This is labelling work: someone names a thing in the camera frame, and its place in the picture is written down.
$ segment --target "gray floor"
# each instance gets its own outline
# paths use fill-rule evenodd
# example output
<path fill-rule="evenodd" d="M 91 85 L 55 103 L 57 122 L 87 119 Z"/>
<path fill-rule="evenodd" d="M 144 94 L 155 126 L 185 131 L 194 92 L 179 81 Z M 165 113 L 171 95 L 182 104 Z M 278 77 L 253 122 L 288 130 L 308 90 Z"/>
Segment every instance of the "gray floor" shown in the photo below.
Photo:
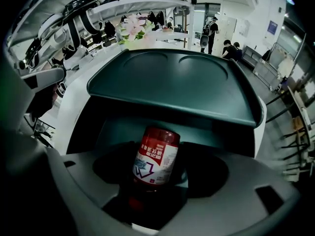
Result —
<path fill-rule="evenodd" d="M 257 95 L 265 102 L 268 103 L 277 94 L 270 92 L 270 90 L 259 80 L 246 66 L 239 64 L 246 74 L 249 82 L 254 88 Z M 267 119 L 276 115 L 285 108 L 281 99 L 271 103 L 267 106 Z M 297 151 L 296 148 L 281 148 L 287 146 L 295 140 L 295 136 L 283 139 L 283 135 L 292 133 L 293 124 L 292 117 L 289 112 L 284 113 L 280 117 L 266 124 L 265 132 L 263 135 L 262 143 L 257 155 L 257 160 L 266 164 L 270 168 L 281 173 L 283 170 L 293 168 L 289 166 L 299 161 L 298 156 L 294 156 L 290 159 L 283 160 L 284 157 L 292 155 Z"/>

